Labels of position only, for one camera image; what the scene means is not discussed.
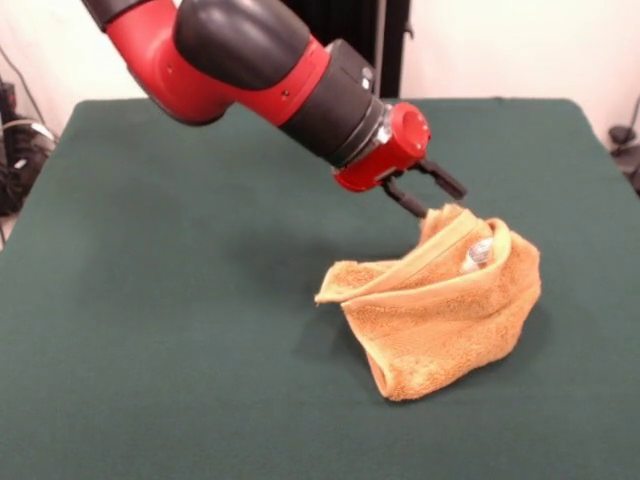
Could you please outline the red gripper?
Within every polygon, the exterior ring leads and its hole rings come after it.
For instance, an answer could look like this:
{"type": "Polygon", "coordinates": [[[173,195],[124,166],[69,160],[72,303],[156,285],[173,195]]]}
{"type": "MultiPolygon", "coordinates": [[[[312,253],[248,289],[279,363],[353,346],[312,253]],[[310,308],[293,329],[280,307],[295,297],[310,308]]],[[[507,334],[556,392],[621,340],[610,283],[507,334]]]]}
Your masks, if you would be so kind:
{"type": "Polygon", "coordinates": [[[424,159],[430,140],[429,123],[416,106],[407,102],[386,105],[382,122],[364,153],[345,167],[335,169],[334,179],[341,187],[356,193],[382,185],[391,200],[415,218],[424,219],[427,214],[424,206],[389,177],[417,165],[421,173],[429,175],[453,199],[463,199],[467,194],[462,183],[443,167],[424,159]]]}

